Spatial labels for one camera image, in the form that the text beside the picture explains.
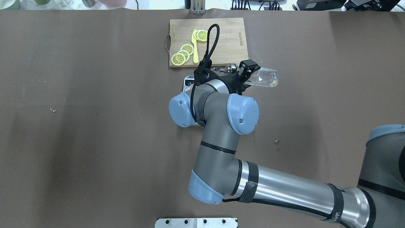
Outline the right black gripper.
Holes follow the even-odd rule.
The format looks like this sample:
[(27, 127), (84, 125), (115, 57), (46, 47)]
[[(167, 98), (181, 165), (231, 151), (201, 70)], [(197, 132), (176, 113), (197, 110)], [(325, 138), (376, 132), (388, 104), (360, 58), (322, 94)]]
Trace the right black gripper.
[(250, 84), (244, 84), (244, 82), (261, 68), (255, 61), (247, 59), (240, 62), (239, 70), (236, 73), (226, 73), (220, 76), (214, 69), (211, 69), (211, 66), (211, 60), (200, 61), (197, 69), (194, 71), (194, 86), (210, 84), (214, 87), (214, 82), (221, 82), (224, 84), (224, 93), (235, 93), (238, 95), (243, 95), (243, 92), (251, 87)]

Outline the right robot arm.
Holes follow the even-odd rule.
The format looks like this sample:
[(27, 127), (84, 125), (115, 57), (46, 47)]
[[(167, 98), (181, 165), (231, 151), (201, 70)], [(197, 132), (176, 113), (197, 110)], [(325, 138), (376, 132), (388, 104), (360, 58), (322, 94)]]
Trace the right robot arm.
[(259, 106), (242, 95), (260, 66), (252, 60), (225, 75), (202, 60), (194, 85), (168, 105), (180, 127), (204, 127), (189, 193), (207, 204), (258, 203), (314, 215), (346, 228), (404, 227), (404, 125), (374, 128), (356, 187), (319, 183), (235, 158), (239, 138), (259, 122)]

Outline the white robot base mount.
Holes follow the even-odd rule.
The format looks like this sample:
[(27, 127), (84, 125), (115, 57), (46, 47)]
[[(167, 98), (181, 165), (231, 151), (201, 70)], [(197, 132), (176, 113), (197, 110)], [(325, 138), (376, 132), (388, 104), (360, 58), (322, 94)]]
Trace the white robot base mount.
[(162, 218), (155, 228), (238, 228), (237, 218)]

